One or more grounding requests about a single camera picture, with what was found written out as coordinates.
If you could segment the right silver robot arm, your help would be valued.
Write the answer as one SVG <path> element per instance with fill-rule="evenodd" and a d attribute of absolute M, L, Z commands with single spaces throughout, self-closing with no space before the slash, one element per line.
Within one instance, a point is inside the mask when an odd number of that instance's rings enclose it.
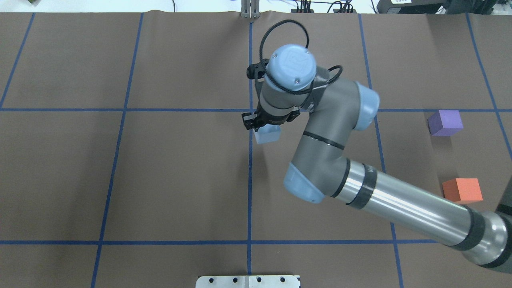
<path fill-rule="evenodd" d="M 286 44 L 247 68 L 255 81 L 256 110 L 242 115 L 258 144 L 280 138 L 280 125 L 301 109 L 309 119 L 289 163 L 284 186 L 318 204 L 326 197 L 424 234 L 460 251 L 478 266 L 511 273 L 511 213 L 479 212 L 403 182 L 344 156 L 354 130 L 365 130 L 379 108 L 379 95 L 317 65 L 307 46 Z"/>

